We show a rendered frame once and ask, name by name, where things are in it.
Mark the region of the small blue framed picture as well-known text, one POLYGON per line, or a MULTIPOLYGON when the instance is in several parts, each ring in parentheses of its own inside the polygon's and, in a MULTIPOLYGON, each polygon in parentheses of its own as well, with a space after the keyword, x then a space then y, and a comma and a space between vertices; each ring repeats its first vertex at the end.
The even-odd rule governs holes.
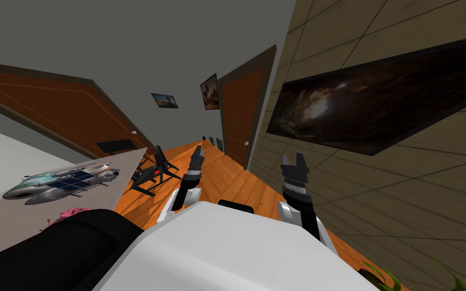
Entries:
POLYGON ((152 97, 160 108, 165 108, 165 109, 177 109, 178 108, 175 98, 171 95, 152 93, 152 97))

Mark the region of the pink fluffy thing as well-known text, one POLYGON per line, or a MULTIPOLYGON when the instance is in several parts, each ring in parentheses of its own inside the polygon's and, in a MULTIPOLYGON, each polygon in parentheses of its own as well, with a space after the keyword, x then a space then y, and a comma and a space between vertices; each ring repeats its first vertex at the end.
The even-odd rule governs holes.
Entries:
POLYGON ((47 222, 48 222, 48 225, 49 226, 52 226, 53 224, 57 223, 57 222, 60 222, 68 217, 71 217, 77 213, 80 213, 80 212, 83 212, 83 211, 88 211, 88 210, 91 210, 91 208, 73 208, 73 209, 69 209, 67 211, 64 211, 62 213, 60 213, 60 217, 55 220, 54 222, 51 221, 51 219, 48 219, 47 222))

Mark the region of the brown wooden door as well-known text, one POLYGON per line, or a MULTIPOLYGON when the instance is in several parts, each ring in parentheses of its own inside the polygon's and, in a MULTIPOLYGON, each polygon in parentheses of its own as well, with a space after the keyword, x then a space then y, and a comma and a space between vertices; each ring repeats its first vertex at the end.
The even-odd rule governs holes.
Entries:
POLYGON ((0 64, 0 114, 90 159, 99 143, 129 139, 155 146, 93 80, 0 64))
POLYGON ((218 84, 224 153, 248 168, 277 46, 240 65, 218 84))

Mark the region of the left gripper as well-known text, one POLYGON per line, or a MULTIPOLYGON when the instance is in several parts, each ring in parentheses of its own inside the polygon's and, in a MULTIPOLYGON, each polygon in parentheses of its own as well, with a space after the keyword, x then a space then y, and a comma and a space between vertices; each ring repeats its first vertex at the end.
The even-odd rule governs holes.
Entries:
POLYGON ((191 156, 188 173, 200 172, 205 159, 205 151, 201 150, 201 145, 197 145, 191 156))

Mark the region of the black chair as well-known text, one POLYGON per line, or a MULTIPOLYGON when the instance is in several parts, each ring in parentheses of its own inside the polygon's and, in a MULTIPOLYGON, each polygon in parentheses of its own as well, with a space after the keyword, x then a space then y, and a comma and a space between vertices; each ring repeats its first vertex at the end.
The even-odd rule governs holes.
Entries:
POLYGON ((146 169, 140 169, 138 167, 138 172, 133 173, 131 178, 133 183, 130 189, 134 189, 145 195, 154 197, 156 194, 151 192, 152 189, 162 185, 172 178, 181 180, 180 176, 169 171, 170 168, 175 170, 178 170, 178 168, 168 162, 159 145, 156 146, 154 159, 155 164, 153 166, 146 169), (142 188, 141 185, 148 181, 152 181, 154 184, 148 189, 142 188))

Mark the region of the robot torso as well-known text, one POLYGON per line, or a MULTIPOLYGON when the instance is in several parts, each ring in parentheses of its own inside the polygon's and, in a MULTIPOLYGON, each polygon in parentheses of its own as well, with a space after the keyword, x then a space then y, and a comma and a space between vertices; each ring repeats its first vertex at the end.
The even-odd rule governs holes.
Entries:
POLYGON ((198 202, 143 232, 92 291, 379 291, 305 229, 198 202))

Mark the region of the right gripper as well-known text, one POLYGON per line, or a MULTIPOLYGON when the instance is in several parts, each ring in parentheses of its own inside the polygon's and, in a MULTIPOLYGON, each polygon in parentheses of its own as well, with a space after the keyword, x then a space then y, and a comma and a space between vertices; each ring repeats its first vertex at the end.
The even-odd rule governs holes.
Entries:
POLYGON ((309 168, 302 153, 296 153, 296 165, 290 165, 288 157, 282 155, 281 169, 285 183, 295 185, 309 183, 309 168))

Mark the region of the green plant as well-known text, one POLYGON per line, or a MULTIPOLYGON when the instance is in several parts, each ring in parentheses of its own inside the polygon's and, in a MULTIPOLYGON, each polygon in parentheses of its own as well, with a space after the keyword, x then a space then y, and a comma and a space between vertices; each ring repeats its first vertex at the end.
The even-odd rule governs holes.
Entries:
MULTIPOLYGON (((454 275, 445 265, 436 261, 434 258, 431 259, 445 269, 454 279, 454 287, 450 291, 466 291, 466 286, 460 278, 454 275)), ((363 276, 369 283, 375 286, 379 291, 402 291, 402 284, 399 282, 396 276, 384 269, 383 271, 392 279, 393 286, 388 286, 385 276, 373 265, 361 261, 367 269, 359 269, 357 272, 363 276)))

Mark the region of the brown framed picture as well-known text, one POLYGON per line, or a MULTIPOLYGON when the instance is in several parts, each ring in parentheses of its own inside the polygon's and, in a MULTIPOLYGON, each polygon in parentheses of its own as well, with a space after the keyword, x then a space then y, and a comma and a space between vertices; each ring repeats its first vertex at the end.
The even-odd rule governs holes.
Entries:
POLYGON ((205 82, 200 84, 205 110, 218 110, 219 94, 217 88, 217 75, 213 74, 205 82))

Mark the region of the large dark framed picture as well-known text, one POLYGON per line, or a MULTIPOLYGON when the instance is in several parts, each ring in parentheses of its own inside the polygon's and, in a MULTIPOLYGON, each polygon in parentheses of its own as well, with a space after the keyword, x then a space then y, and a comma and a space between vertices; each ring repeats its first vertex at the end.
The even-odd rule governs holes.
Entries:
POLYGON ((466 108, 466 39, 285 82, 269 134, 374 156, 466 108))

